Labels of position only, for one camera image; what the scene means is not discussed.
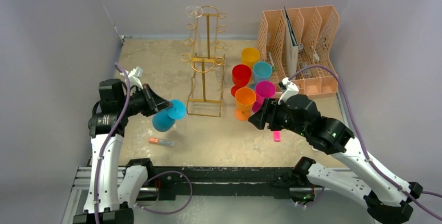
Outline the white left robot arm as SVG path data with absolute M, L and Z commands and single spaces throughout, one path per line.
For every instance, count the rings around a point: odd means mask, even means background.
M 118 183 L 118 161 L 129 117 L 153 116 L 172 107 L 148 84 L 131 93 L 119 79 L 99 84 L 100 99 L 92 108 L 88 121 L 92 146 L 92 168 L 88 197 L 83 212 L 73 223 L 133 223 L 133 208 L 138 192 L 155 182 L 155 172 L 148 158 L 133 159 Z

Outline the orange wine glass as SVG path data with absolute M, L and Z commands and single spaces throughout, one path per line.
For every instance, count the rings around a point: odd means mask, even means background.
M 239 121 L 247 121 L 251 116 L 251 109 L 256 101 L 256 93 L 251 88 L 240 88 L 235 93 L 235 117 Z

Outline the light blue wine glass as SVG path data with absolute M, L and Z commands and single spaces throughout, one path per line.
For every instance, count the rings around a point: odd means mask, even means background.
M 253 90 L 255 90 L 255 87 L 259 82 L 269 81 L 273 73 L 271 65 L 264 61 L 256 62 L 250 68 L 252 73 L 250 79 L 252 84 L 250 85 L 250 88 Z

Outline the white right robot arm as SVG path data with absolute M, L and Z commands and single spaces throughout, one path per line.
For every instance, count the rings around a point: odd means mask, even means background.
M 306 138 L 315 149 L 347 166 L 356 176 L 342 175 L 319 162 L 302 157 L 292 178 L 297 185 L 308 183 L 329 188 L 366 207 L 380 223 L 405 223 L 410 220 L 412 200 L 423 188 L 407 182 L 363 149 L 354 133 L 341 121 L 322 116 L 316 103 L 306 95 L 294 95 L 285 101 L 265 99 L 248 121 L 257 129 L 289 130 Z

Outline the teal wine glass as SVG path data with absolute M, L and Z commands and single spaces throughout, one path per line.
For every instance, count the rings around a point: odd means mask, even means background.
M 187 113 L 186 106 L 182 101 L 173 99 L 170 102 L 172 107 L 162 110 L 153 116 L 153 127 L 159 132 L 168 131 L 173 127 L 176 120 L 182 119 Z

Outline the magenta wine glass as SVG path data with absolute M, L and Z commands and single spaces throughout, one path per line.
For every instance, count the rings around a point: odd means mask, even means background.
M 256 84 L 254 91 L 256 94 L 256 101 L 252 106 L 252 111 L 256 113 L 259 111 L 266 98 L 271 98 L 275 95 L 276 88 L 274 84 L 269 81 L 261 81 Z

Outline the red wine glass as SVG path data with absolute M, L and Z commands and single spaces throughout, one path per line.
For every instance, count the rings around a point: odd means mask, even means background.
M 230 90 L 230 93 L 233 97 L 235 97 L 238 89 L 245 87 L 249 83 L 251 76 L 252 70 L 249 66 L 245 64 L 238 64 L 233 67 L 232 81 L 234 83 L 234 86 Z

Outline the yellow wine glass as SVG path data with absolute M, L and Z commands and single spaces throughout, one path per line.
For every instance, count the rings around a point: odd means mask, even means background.
M 254 47 L 247 47 L 241 52 L 241 63 L 253 69 L 256 62 L 260 60 L 260 52 Z

